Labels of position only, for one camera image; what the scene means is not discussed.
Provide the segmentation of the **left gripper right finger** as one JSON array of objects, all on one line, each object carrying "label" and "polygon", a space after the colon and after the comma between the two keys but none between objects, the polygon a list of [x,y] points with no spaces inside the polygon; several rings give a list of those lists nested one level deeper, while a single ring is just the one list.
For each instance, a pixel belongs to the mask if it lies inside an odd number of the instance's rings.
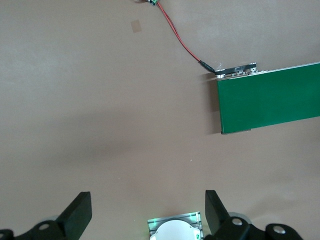
[{"label": "left gripper right finger", "polygon": [[231,216],[215,190],[205,191],[205,218],[211,234],[206,240],[301,240],[292,227],[270,223],[264,230],[240,216]]}]

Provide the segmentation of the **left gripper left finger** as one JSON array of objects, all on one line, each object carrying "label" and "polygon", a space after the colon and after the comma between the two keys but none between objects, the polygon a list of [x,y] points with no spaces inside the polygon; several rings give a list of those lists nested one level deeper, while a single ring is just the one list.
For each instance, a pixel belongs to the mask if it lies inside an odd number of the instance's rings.
[{"label": "left gripper left finger", "polygon": [[55,220],[42,221],[18,236],[15,236],[11,229],[2,229],[0,238],[2,240],[78,240],[91,219],[91,193],[83,191]]}]

